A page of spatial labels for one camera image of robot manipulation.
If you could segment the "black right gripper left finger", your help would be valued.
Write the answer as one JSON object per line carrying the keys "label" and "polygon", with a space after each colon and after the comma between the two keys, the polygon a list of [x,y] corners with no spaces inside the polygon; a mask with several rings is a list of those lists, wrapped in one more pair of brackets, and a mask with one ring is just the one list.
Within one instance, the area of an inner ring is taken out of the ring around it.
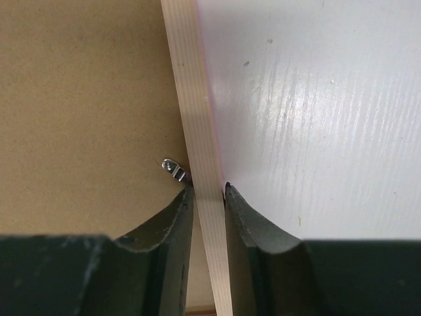
{"label": "black right gripper left finger", "polygon": [[184,315],[193,195],[117,239],[3,235],[1,314]]}

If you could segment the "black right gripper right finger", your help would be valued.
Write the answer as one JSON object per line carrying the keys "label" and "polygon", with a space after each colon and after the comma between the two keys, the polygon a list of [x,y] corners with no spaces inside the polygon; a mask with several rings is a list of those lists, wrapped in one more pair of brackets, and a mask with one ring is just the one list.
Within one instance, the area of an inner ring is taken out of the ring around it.
{"label": "black right gripper right finger", "polygon": [[419,315],[417,240],[301,240],[230,184],[225,223],[234,315]]}

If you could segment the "pink wooden picture frame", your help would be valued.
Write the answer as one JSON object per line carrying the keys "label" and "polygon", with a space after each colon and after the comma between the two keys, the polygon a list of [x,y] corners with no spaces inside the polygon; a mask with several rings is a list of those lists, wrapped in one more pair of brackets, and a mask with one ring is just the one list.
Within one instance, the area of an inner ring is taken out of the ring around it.
{"label": "pink wooden picture frame", "polygon": [[196,1],[162,1],[217,315],[232,315],[224,190]]}

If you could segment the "brown cardboard backing board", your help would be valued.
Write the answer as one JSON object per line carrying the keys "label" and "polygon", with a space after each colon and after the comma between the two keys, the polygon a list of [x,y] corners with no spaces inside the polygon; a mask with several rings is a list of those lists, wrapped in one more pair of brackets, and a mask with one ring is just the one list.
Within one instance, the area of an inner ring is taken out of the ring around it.
{"label": "brown cardboard backing board", "polygon": [[116,238],[182,189],[159,1],[1,2],[1,232]]}

